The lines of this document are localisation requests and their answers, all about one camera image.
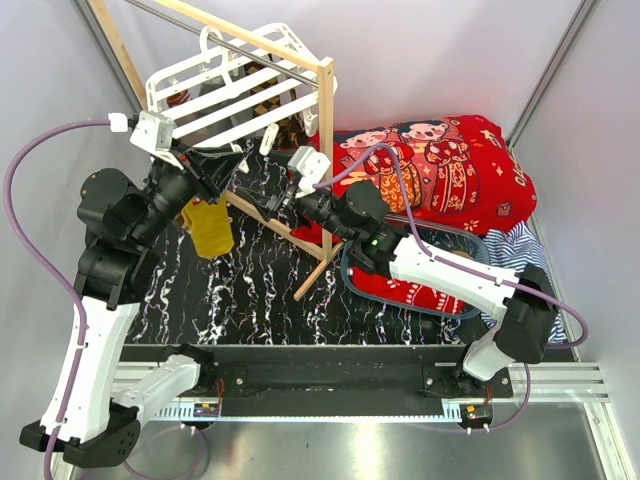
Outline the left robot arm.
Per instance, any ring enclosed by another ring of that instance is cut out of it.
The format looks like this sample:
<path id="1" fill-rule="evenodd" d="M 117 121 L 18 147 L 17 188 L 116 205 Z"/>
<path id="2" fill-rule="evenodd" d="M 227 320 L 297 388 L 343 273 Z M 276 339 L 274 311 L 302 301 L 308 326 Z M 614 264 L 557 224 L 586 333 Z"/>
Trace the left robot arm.
<path id="1" fill-rule="evenodd" d="M 112 391 L 125 337 L 159 263 L 156 239 L 193 198 L 219 200 L 243 159 L 238 147 L 175 143 L 171 151 L 178 165 L 154 158 L 142 188 L 104 168 L 80 189 L 86 237 L 71 287 L 72 338 L 45 414 L 20 434 L 22 445 L 59 453 L 75 467 L 122 464 L 145 424 L 176 397 L 203 396 L 217 385 L 213 354 L 180 345 L 142 380 Z"/>

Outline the yellow sock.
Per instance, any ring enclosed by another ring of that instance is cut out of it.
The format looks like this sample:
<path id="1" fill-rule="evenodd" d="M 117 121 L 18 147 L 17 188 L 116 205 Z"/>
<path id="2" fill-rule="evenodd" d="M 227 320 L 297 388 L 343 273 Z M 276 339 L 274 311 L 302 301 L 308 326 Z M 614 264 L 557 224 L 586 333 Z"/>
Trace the yellow sock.
<path id="1" fill-rule="evenodd" d="M 194 197 L 181 215 L 199 257 L 213 259 L 228 254 L 234 247 L 225 197 L 217 204 Z"/>

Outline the white plastic clip hanger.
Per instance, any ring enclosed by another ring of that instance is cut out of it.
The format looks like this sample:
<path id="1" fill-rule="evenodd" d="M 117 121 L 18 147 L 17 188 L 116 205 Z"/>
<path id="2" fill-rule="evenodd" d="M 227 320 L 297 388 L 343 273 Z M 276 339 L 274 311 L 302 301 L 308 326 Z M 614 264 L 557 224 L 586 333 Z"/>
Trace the white plastic clip hanger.
<path id="1" fill-rule="evenodd" d="M 206 35 L 213 33 L 232 45 L 267 57 L 287 69 L 296 67 L 306 78 L 318 83 L 311 88 L 299 81 L 262 66 L 259 63 L 209 42 L 205 49 Z M 263 144 L 274 145 L 279 127 L 276 122 L 288 116 L 301 116 L 306 135 L 313 137 L 327 131 L 333 119 L 333 96 L 337 80 L 331 73 L 330 59 L 318 59 L 284 23 L 271 23 L 254 31 L 237 29 L 224 31 L 206 25 L 200 30 L 199 47 L 192 56 L 164 67 L 152 74 L 145 83 L 147 107 L 175 122 L 173 137 L 176 140 L 195 139 L 200 147 L 224 147 L 238 143 L 253 135 L 263 136 Z M 277 77 L 280 83 L 263 93 L 251 96 L 250 89 L 266 80 Z M 202 83 L 223 80 L 225 86 L 203 97 L 199 96 Z M 252 117 L 251 107 L 262 100 L 295 89 L 297 99 L 276 110 Z M 192 100 L 187 104 L 168 109 L 165 99 L 175 93 L 189 90 Z M 224 109 L 198 118 L 198 112 L 221 100 L 233 99 Z M 234 115 L 235 126 L 204 141 L 197 138 L 197 131 L 207 125 Z"/>

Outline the red patterned sock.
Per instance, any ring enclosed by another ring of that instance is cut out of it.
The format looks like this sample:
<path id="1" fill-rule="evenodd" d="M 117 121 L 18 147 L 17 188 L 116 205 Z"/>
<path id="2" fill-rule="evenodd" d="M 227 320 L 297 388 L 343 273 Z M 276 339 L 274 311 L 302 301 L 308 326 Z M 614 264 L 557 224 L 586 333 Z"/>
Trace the red patterned sock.
<path id="1" fill-rule="evenodd" d="M 452 295 L 417 283 L 398 281 L 395 292 L 403 304 L 436 313 L 460 314 L 467 306 Z"/>
<path id="2" fill-rule="evenodd" d="M 357 267 L 353 268 L 352 282 L 357 290 L 365 294 L 394 301 L 403 301 L 410 288 L 404 281 L 369 274 Z"/>

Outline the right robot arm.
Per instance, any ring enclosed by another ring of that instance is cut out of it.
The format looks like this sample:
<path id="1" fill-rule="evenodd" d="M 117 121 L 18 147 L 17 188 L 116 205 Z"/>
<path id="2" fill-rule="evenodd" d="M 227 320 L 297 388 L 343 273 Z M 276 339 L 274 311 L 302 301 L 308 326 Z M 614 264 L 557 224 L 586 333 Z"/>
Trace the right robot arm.
<path id="1" fill-rule="evenodd" d="M 289 207 L 347 244 L 354 266 L 368 274 L 430 287 L 488 314 L 495 322 L 466 348 L 454 371 L 454 384 L 466 396 L 486 389 L 499 370 L 543 360 L 558 311 L 545 271 L 532 264 L 522 270 L 493 267 L 430 246 L 416 229 L 403 230 L 386 219 L 388 204 L 371 181 L 335 195 L 321 181 L 328 158 L 312 147 L 289 159 L 292 176 L 279 195 L 246 188 L 239 195 L 264 220 Z"/>

